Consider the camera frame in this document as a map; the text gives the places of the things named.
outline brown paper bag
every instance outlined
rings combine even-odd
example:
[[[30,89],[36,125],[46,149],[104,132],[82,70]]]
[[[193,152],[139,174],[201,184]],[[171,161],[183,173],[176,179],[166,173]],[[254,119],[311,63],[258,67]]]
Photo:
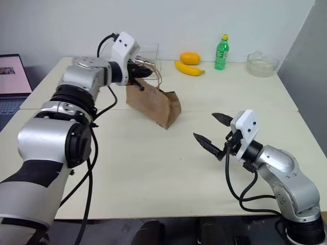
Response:
[[[181,112],[176,93],[164,92],[143,79],[137,81],[144,86],[144,91],[139,91],[135,86],[127,86],[126,103],[155,120],[165,129],[169,128]]]

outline laptop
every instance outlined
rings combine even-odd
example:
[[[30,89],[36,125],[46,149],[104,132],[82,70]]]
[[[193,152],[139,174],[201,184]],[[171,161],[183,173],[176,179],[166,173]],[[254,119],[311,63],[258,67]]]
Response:
[[[0,55],[0,130],[31,92],[19,54]]]

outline robotic arm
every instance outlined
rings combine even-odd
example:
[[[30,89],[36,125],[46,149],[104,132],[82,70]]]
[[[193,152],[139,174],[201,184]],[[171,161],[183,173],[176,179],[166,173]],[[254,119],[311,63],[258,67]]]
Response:
[[[22,167],[0,183],[0,244],[47,244],[67,178],[91,153],[99,88],[132,83],[142,90],[135,78],[152,73],[130,62],[139,49],[131,36],[117,39],[110,61],[75,58],[50,101],[21,129]]]
[[[270,185],[286,227],[287,240],[292,244],[327,244],[325,228],[319,208],[319,192],[314,183],[299,169],[290,153],[254,140],[259,124],[253,110],[241,111],[236,117],[213,113],[222,124],[231,127],[227,142],[221,151],[207,138],[194,134],[197,141],[219,161],[229,154],[243,167],[259,174]]]

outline white table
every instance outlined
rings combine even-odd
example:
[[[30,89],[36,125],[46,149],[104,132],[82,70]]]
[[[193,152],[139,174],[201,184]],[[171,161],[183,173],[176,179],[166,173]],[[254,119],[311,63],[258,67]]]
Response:
[[[21,110],[0,132],[0,179],[16,172],[22,162],[17,151],[17,134],[23,124],[49,100],[71,58],[62,59],[22,104]],[[327,160],[297,107],[277,75],[257,78],[242,63],[228,64],[217,71],[211,63],[201,63],[206,73],[190,77],[178,72],[172,61],[162,62],[165,91],[176,91],[182,113],[168,129],[125,104],[125,87],[113,85],[119,103],[99,118],[95,129],[99,158],[94,168],[94,191],[89,218],[137,218],[202,215],[237,215],[244,212],[229,193],[224,163],[205,151],[193,138],[197,132],[222,147],[229,129],[212,116],[223,112],[234,116],[240,110],[255,109],[260,123],[257,140],[291,152],[301,170],[317,185],[321,210],[327,211],[324,173]],[[113,102],[102,88],[96,106]],[[239,194],[253,176],[242,163],[231,163],[232,184]],[[69,177],[68,193],[86,172],[85,164]],[[259,178],[249,195],[271,193]],[[81,219],[87,184],[57,213],[59,219]],[[253,201],[251,208],[277,209],[274,200]]]
[[[71,58],[63,58],[20,108],[39,109],[51,98],[71,63]],[[206,73],[191,77],[177,71],[173,61],[162,61],[161,88],[164,91],[176,91],[184,111],[297,111],[296,105],[276,74],[269,78],[255,77],[246,71],[244,63],[229,63],[223,71],[213,69],[211,62],[203,62],[199,67]],[[125,87],[112,85],[112,88],[118,97],[118,104],[114,109],[131,109],[125,103]],[[106,87],[101,88],[96,107],[104,109],[112,103],[113,97],[109,90]]]
[[[16,138],[20,128],[37,110],[19,110],[0,133],[0,179],[17,171],[21,159]],[[237,111],[223,111],[231,116]],[[260,111],[257,140],[294,154],[301,170],[317,185],[321,210],[327,211],[325,173],[327,160],[298,112]],[[222,146],[228,128],[209,111],[183,111],[165,130],[137,111],[112,110],[99,118],[96,135],[99,158],[94,168],[94,191],[89,218],[137,218],[203,215],[238,215],[244,212],[226,185],[224,163],[205,151],[193,138],[197,132]],[[231,181],[239,194],[253,175],[242,163],[231,163]],[[69,177],[68,193],[86,172],[85,164]],[[249,195],[271,193],[259,178]],[[59,209],[56,218],[81,219],[87,184]],[[246,204],[274,208],[267,199]]]

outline bottle cap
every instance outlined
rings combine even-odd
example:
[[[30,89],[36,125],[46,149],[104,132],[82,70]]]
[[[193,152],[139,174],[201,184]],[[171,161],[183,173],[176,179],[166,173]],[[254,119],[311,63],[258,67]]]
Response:
[[[222,36],[221,36],[221,39],[223,39],[223,40],[228,40],[228,34],[223,34]]]

